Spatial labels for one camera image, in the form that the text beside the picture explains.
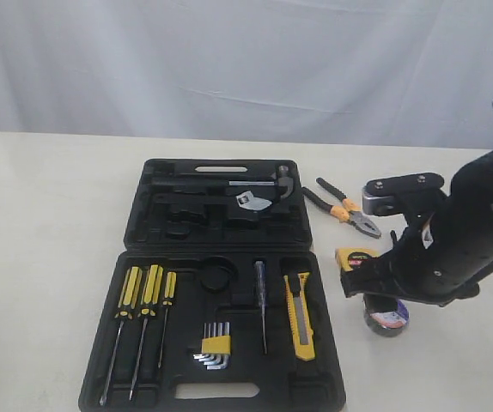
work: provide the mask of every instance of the black plastic case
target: black plastic case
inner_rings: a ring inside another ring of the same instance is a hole
[[[275,185],[210,187],[203,181],[274,179],[289,168],[294,189],[285,199]],[[200,167],[226,167],[218,172]],[[228,167],[243,167],[230,172]],[[154,185],[164,179],[196,179],[192,186]],[[273,204],[259,212],[239,207],[236,195],[251,191]],[[344,383],[300,176],[293,161],[197,161],[152,159],[145,162],[120,255],[82,384],[82,412],[154,411],[333,411],[345,404]],[[253,263],[265,262],[268,296],[267,343],[263,353],[260,310]],[[150,320],[135,396],[129,389],[141,334],[140,320],[127,321],[121,333],[108,403],[99,405],[119,322],[114,319],[125,272],[132,265],[160,264],[177,273],[175,303],[168,314],[164,361],[157,370],[162,316]],[[295,357],[283,276],[309,271],[306,300],[316,357]],[[226,274],[228,287],[213,294],[200,280]],[[200,351],[204,323],[230,322],[231,358],[227,369],[207,371],[192,356]],[[252,383],[254,397],[178,399],[180,384]]]

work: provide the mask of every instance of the tool kit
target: tool kit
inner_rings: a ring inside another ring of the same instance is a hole
[[[146,161],[81,411],[340,410],[311,243],[293,161]]]

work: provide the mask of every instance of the yellow utility knife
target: yellow utility knife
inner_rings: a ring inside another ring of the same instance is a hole
[[[309,272],[304,272],[292,273],[284,277],[292,343],[295,345],[296,357],[303,361],[315,359],[313,330],[309,322],[304,292],[308,276]]]

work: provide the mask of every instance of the white backdrop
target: white backdrop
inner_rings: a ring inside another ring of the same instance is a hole
[[[0,0],[0,130],[493,147],[493,0]]]

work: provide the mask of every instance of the pliers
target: pliers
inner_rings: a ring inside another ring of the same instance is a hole
[[[316,182],[326,191],[335,196],[343,206],[331,205],[310,191],[307,187],[302,187],[301,191],[305,197],[311,200],[315,206],[329,213],[341,222],[348,222],[359,232],[366,234],[372,238],[379,239],[382,236],[380,229],[361,212],[361,208],[349,199],[341,190],[331,185],[323,178],[317,178]]]

